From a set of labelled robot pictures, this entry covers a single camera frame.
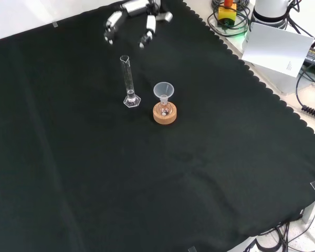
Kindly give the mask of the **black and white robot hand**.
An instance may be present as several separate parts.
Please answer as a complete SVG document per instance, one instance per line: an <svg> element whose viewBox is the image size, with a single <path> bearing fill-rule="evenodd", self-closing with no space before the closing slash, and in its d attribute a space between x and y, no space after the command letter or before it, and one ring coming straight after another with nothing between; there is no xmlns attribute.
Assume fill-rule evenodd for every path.
<svg viewBox="0 0 315 252"><path fill-rule="evenodd" d="M159 21L170 22L173 14L166 8L163 1L136 0L126 1L111 14L105 23L104 39L109 45L113 45L116 33L120 26L129 17L147 14L146 31L139 41L139 47L145 48L156 34L156 23Z"/></svg>

